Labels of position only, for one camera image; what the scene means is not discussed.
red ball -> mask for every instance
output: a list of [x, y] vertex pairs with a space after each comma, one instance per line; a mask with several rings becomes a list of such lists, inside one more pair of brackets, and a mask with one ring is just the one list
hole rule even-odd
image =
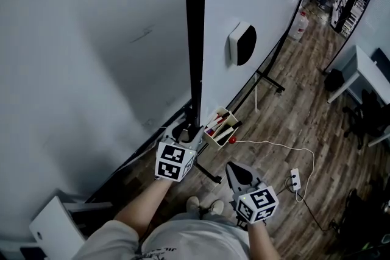
[[236, 141], [237, 141], [237, 138], [236, 138], [235, 136], [232, 136], [232, 137], [229, 139], [229, 143], [230, 143], [230, 144], [234, 144], [234, 143], [236, 143]]

electrical outlet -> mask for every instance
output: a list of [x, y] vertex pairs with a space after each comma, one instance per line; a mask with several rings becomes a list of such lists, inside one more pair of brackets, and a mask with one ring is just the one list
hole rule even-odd
[[291, 184], [294, 191], [300, 189], [299, 170], [298, 168], [291, 169]]

white cable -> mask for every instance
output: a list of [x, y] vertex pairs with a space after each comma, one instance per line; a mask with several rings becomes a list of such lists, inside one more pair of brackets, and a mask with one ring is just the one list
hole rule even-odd
[[309, 151], [309, 152], [312, 154], [312, 156], [313, 156], [313, 170], [311, 171], [311, 173], [310, 173], [310, 175], [309, 175], [309, 177], [308, 177], [308, 179], [307, 179], [306, 188], [305, 188], [305, 192], [303, 193], [302, 200], [298, 200], [298, 198], [297, 198], [298, 191], [295, 192], [295, 200], [296, 200], [298, 203], [302, 203], [302, 202], [303, 202], [303, 200], [305, 199], [305, 196], [306, 196], [307, 188], [308, 188], [308, 186], [309, 186], [309, 180], [310, 180], [312, 174], [314, 173], [314, 159], [315, 159], [315, 157], [314, 157], [314, 153], [313, 153], [311, 150], [306, 149], [305, 147], [303, 147], [303, 148], [301, 148], [301, 149], [295, 149], [295, 148], [293, 148], [293, 147], [284, 146], [283, 144], [277, 144], [277, 143], [273, 143], [273, 142], [269, 142], [269, 141], [255, 142], [255, 141], [248, 141], [248, 140], [245, 140], [245, 141], [236, 141], [236, 142], [237, 142], [237, 143], [240, 143], [240, 142], [248, 142], [248, 143], [255, 143], [255, 144], [269, 143], [269, 144], [272, 144], [272, 145], [274, 145], [274, 146], [283, 146], [283, 147], [286, 147], [287, 149], [290, 149], [290, 150], [307, 150], [307, 151]]

shirt sleeve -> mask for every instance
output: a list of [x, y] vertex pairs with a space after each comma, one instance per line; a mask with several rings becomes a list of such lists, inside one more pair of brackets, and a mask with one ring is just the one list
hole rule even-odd
[[112, 220], [93, 233], [73, 260], [133, 259], [138, 233], [126, 224]]

white cube with black markers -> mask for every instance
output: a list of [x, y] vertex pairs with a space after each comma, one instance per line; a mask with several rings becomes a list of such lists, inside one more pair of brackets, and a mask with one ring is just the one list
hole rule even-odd
[[190, 171], [195, 156], [195, 150], [160, 142], [157, 149], [154, 174], [168, 180], [182, 181]]
[[255, 223], [272, 217], [279, 205], [274, 188], [268, 186], [238, 197], [236, 212], [248, 223]]

